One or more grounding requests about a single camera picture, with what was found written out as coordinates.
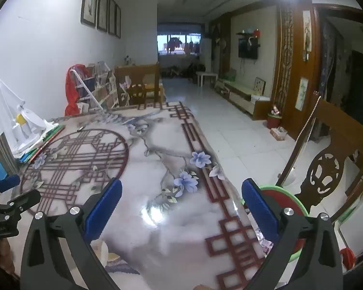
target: rope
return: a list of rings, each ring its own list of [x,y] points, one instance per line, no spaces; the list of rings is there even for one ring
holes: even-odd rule
[[[320,101],[320,98],[321,98],[321,96],[319,96],[319,97],[318,97],[318,100],[316,101],[316,104],[315,104],[315,106],[314,106],[314,108],[313,108],[313,110],[312,110],[312,112],[311,112],[311,114],[310,114],[310,116],[309,116],[309,118],[308,118],[307,122],[305,123],[304,127],[302,128],[302,130],[301,130],[300,134],[297,136],[296,144],[297,144],[298,139],[300,138],[301,134],[304,132],[305,128],[307,127],[307,125],[308,125],[308,123],[309,123],[310,119],[312,119],[313,113],[315,113],[315,111],[316,111],[316,108],[317,108],[317,106],[318,106],[318,102]],[[301,149],[300,153],[298,154],[298,157],[297,157],[296,161],[297,161],[298,159],[300,159],[300,158],[301,158],[302,154],[304,153],[305,149],[307,148],[307,145],[308,145],[308,142],[309,142],[310,135],[312,134],[313,126],[315,125],[315,121],[316,121],[316,118],[314,118],[314,119],[312,120],[312,127],[310,128],[309,135],[308,135],[308,137],[307,137],[307,141],[305,142],[305,146]]]

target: wooden chair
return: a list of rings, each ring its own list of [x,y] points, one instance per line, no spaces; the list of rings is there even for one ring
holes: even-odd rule
[[[145,84],[134,84],[127,90],[130,97],[130,104],[137,105],[140,109],[141,105],[147,108],[147,92],[145,90]]]
[[[311,108],[308,110],[308,117],[314,109],[318,96],[318,93],[314,92]],[[330,195],[337,188],[343,175],[345,158],[352,155],[355,150],[363,155],[363,126],[359,122],[323,99],[319,100],[311,120],[314,117],[330,127],[331,143],[312,160],[307,176],[301,184],[301,193],[295,195],[308,212],[310,212],[312,206],[318,205],[324,197]],[[289,175],[301,147],[309,135],[311,126],[312,121],[309,121],[299,136],[293,153],[276,183],[277,186],[282,187]],[[316,172],[319,166],[322,170],[320,176],[317,177]],[[338,219],[363,192],[362,176],[363,168],[360,169],[350,187],[345,191],[347,200],[331,217],[332,222]]]
[[[135,89],[135,91],[130,90],[135,95],[135,99],[137,99],[142,90],[145,91],[145,99],[143,101],[146,107],[146,92],[148,90],[143,83],[143,79],[145,75],[154,74],[154,106],[159,102],[159,79],[160,79],[160,68],[159,63],[154,65],[127,65],[127,66],[117,66],[114,70],[114,75],[116,77],[117,84],[125,82],[125,76],[129,76],[132,80],[131,87]],[[122,89],[120,86],[117,86],[117,94],[118,101],[121,101]]]

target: plant pot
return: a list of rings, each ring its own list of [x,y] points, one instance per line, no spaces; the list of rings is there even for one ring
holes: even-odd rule
[[[267,115],[267,128],[270,130],[273,128],[278,128],[280,126],[281,119],[282,119],[282,117],[277,117],[272,114],[268,114]]]

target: metal screw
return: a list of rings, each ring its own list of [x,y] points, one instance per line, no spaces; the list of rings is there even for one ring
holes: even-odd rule
[[[37,212],[36,214],[35,214],[35,219],[40,219],[40,218],[42,218],[43,217],[43,213],[41,212],[41,211],[39,211],[39,212]]]
[[[328,216],[326,213],[321,213],[321,214],[320,214],[320,218],[321,218],[322,220],[328,220],[328,219],[329,219],[329,216]]]
[[[294,211],[293,211],[293,209],[291,209],[290,207],[287,207],[287,208],[285,208],[285,209],[284,209],[284,213],[285,213],[286,215],[288,215],[288,216],[291,216],[291,215],[293,215],[293,214],[294,214]]]
[[[79,207],[77,207],[77,206],[75,206],[75,207],[72,207],[71,209],[70,209],[70,214],[72,214],[72,215],[76,215],[77,213],[79,213]]]

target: clothes hanging outside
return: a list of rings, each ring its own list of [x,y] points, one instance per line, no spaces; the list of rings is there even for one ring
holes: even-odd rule
[[[185,54],[190,54],[191,53],[190,45],[187,42],[184,44],[184,53]]]
[[[200,46],[199,46],[199,43],[196,42],[194,43],[194,53],[199,53],[200,52]]]
[[[179,38],[172,37],[167,45],[167,49],[169,52],[175,51],[175,48],[179,48],[181,46],[182,42],[179,40]]]

